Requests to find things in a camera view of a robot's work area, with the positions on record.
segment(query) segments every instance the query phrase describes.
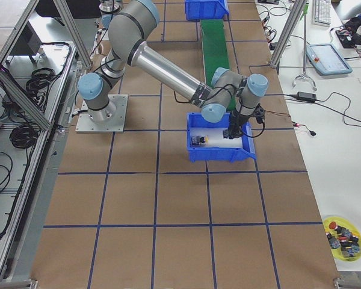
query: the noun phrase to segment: blue plastic bin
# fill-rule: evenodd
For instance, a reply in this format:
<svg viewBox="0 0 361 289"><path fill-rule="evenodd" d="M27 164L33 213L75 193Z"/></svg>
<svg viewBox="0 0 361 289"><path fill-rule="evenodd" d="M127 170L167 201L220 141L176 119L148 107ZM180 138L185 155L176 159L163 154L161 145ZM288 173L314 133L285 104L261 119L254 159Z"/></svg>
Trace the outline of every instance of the blue plastic bin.
<svg viewBox="0 0 361 289"><path fill-rule="evenodd" d="M220 122L211 123L204 120L200 113L187 114L187 150L190 161L242 161L246 158L256 159L254 142L252 138L242 137L242 148L204 148L191 145L190 128L227 128L229 126L229 113L226 113ZM249 123L242 128L247 135L251 135Z"/></svg>
<svg viewBox="0 0 361 289"><path fill-rule="evenodd" d="M187 20L222 19L229 15L226 0L185 0Z"/></svg>

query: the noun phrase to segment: power adapter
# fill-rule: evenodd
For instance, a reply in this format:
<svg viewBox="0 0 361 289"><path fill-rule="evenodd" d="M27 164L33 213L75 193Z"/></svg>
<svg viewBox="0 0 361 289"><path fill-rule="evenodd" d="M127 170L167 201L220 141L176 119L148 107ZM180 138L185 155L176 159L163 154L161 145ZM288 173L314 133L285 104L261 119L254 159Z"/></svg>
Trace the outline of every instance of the power adapter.
<svg viewBox="0 0 361 289"><path fill-rule="evenodd" d="M314 103L317 101L317 97L315 93L307 93L307 92L298 92L295 96L293 96L298 101L305 101Z"/></svg>
<svg viewBox="0 0 361 289"><path fill-rule="evenodd" d="M278 44L278 42L271 42L271 43L269 44L270 50L271 50L271 51L275 50L275 48L277 47L277 44Z"/></svg>

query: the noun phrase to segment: small component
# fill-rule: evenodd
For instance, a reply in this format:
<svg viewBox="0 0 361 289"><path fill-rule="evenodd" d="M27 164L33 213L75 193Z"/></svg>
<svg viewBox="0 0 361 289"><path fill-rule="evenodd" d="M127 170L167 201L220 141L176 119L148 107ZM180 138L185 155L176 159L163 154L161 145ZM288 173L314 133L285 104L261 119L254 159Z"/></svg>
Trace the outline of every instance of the small component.
<svg viewBox="0 0 361 289"><path fill-rule="evenodd" d="M350 246L351 250L353 251L354 254L357 254L361 251L360 246L357 243L352 243L352 245Z"/></svg>
<svg viewBox="0 0 361 289"><path fill-rule="evenodd" d="M332 249L337 249L341 247L339 240L337 240L334 236L332 236L331 233L326 232L326 237Z"/></svg>
<svg viewBox="0 0 361 289"><path fill-rule="evenodd" d="M351 247L341 247L341 253L345 258L354 257L354 252Z"/></svg>
<svg viewBox="0 0 361 289"><path fill-rule="evenodd" d="M343 237L347 237L347 238L351 237L351 232L347 228L344 228L342 226L338 226L336 224L336 222L331 222L329 224L329 229L335 230L337 232L337 234L339 234L339 235L341 235Z"/></svg>
<svg viewBox="0 0 361 289"><path fill-rule="evenodd" d="M200 136L200 135L197 135L197 136L191 136L191 145L192 146L200 146L200 145L203 145L205 143L208 142L208 138L207 136Z"/></svg>
<svg viewBox="0 0 361 289"><path fill-rule="evenodd" d="M352 243L358 243L359 242L359 238L355 235L352 235L349 237L349 240L352 242Z"/></svg>

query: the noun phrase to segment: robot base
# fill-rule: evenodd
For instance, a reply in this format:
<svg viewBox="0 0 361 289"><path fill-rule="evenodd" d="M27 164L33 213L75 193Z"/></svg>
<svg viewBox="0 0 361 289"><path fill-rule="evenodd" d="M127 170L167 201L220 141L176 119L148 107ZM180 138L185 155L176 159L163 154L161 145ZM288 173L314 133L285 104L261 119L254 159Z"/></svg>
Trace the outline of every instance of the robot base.
<svg viewBox="0 0 361 289"><path fill-rule="evenodd" d="M94 122L90 119L88 113L81 113L78 124L76 125L76 132L123 132L125 128L128 95L108 95L108 97L116 106L112 118L105 122ZM87 110L85 101L83 102L81 110Z"/></svg>

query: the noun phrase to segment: brown cardboard tile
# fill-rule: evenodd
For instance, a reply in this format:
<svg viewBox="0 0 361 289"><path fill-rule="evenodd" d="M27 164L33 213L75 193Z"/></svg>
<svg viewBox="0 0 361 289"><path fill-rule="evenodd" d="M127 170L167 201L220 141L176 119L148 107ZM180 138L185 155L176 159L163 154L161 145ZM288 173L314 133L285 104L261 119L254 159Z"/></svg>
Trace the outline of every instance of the brown cardboard tile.
<svg viewBox="0 0 361 289"><path fill-rule="evenodd" d="M248 70L245 70L249 65L268 64L271 59L267 42L235 42L234 47L238 66L244 70L242 73L246 73L245 75L250 75Z"/></svg>
<svg viewBox="0 0 361 289"><path fill-rule="evenodd" d="M91 288L150 288L152 234L152 228L102 228Z"/></svg>
<svg viewBox="0 0 361 289"><path fill-rule="evenodd" d="M185 21L185 4L181 3L166 3L166 11L165 11L165 20L166 21Z"/></svg>
<svg viewBox="0 0 361 289"><path fill-rule="evenodd" d="M263 40L266 42L265 31L260 21L230 21L233 40Z"/></svg>
<svg viewBox="0 0 361 289"><path fill-rule="evenodd" d="M331 289L338 277L323 225L271 226L281 288Z"/></svg>
<svg viewBox="0 0 361 289"><path fill-rule="evenodd" d="M255 171L255 163L252 158L233 163L230 161L208 161L207 168L209 172L248 172Z"/></svg>
<svg viewBox="0 0 361 289"><path fill-rule="evenodd" d="M38 288L87 288L96 228L44 229L32 267Z"/></svg>
<svg viewBox="0 0 361 289"><path fill-rule="evenodd" d="M104 175L59 175L45 223L47 225L97 224L104 181Z"/></svg>
<svg viewBox="0 0 361 289"><path fill-rule="evenodd" d="M110 175L103 206L103 224L152 224L155 174Z"/></svg>
<svg viewBox="0 0 361 289"><path fill-rule="evenodd" d="M197 24L195 22L166 22L165 41L197 41Z"/></svg>
<svg viewBox="0 0 361 289"><path fill-rule="evenodd" d="M200 42L151 43L150 46L186 73L203 81L203 54Z"/></svg>
<svg viewBox="0 0 361 289"><path fill-rule="evenodd" d="M214 253L218 288L277 288L264 226L215 227Z"/></svg>
<svg viewBox="0 0 361 289"><path fill-rule="evenodd" d="M161 83L139 67L126 67L121 83L121 94L159 95Z"/></svg>
<svg viewBox="0 0 361 289"><path fill-rule="evenodd" d="M262 173L261 184L269 222L321 221L307 173Z"/></svg>
<svg viewBox="0 0 361 289"><path fill-rule="evenodd" d="M213 288L209 228L157 228L155 288Z"/></svg>
<svg viewBox="0 0 361 289"><path fill-rule="evenodd" d="M147 41L162 41L163 40L163 32L164 23L160 22L158 26L151 32L150 36L148 36Z"/></svg>
<svg viewBox="0 0 361 289"><path fill-rule="evenodd" d="M159 19L160 20L164 20L164 1L162 1L162 3L155 3L154 4L156 9L158 9L158 12L159 12Z"/></svg>
<svg viewBox="0 0 361 289"><path fill-rule="evenodd" d="M187 134L185 131L161 132L159 171L166 172L204 172L204 161L192 163L188 158Z"/></svg>
<svg viewBox="0 0 361 289"><path fill-rule="evenodd" d="M254 142L259 170L306 170L294 130L265 131Z"/></svg>
<svg viewBox="0 0 361 289"><path fill-rule="evenodd" d="M187 101L179 94L176 96L179 101ZM163 86L161 129L186 129L187 113L189 112L199 113L200 108L192 104L177 104L173 90Z"/></svg>
<svg viewBox="0 0 361 289"><path fill-rule="evenodd" d="M259 20L255 3L229 3L230 20Z"/></svg>
<svg viewBox="0 0 361 289"><path fill-rule="evenodd" d="M112 134L69 132L59 172L105 172Z"/></svg>
<svg viewBox="0 0 361 289"><path fill-rule="evenodd" d="M231 37L231 30L230 30L230 25L228 21L224 21L223 22L223 33L224 33L224 38L226 39L226 41L232 41L232 37Z"/></svg>
<svg viewBox="0 0 361 289"><path fill-rule="evenodd" d="M229 57L230 70L238 73L238 66L236 65L233 42L226 42L227 56Z"/></svg>
<svg viewBox="0 0 361 289"><path fill-rule="evenodd" d="M125 131L115 137L110 172L156 172L158 133Z"/></svg>
<svg viewBox="0 0 361 289"><path fill-rule="evenodd" d="M130 96L125 129L158 129L159 96Z"/></svg>
<svg viewBox="0 0 361 289"><path fill-rule="evenodd" d="M159 175L158 224L209 223L205 175Z"/></svg>
<svg viewBox="0 0 361 289"><path fill-rule="evenodd" d="M261 223L265 221L255 173L209 176L213 223Z"/></svg>

